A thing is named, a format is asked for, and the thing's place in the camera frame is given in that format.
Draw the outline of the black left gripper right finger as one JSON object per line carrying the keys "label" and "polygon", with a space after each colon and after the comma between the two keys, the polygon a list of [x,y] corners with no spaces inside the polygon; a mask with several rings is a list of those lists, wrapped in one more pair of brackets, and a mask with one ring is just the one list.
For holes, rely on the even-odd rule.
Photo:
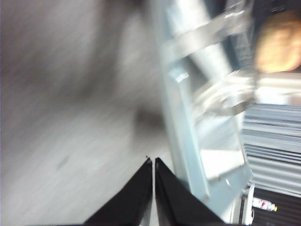
{"label": "black left gripper right finger", "polygon": [[193,196],[160,159],[155,159],[155,196],[160,226],[225,226]]}

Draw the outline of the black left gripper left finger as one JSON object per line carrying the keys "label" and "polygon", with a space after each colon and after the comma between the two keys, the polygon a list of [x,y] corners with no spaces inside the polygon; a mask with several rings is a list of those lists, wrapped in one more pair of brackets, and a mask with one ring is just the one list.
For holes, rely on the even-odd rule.
{"label": "black left gripper left finger", "polygon": [[148,158],[124,187],[88,218],[86,226],[138,226],[152,198],[152,161]]}

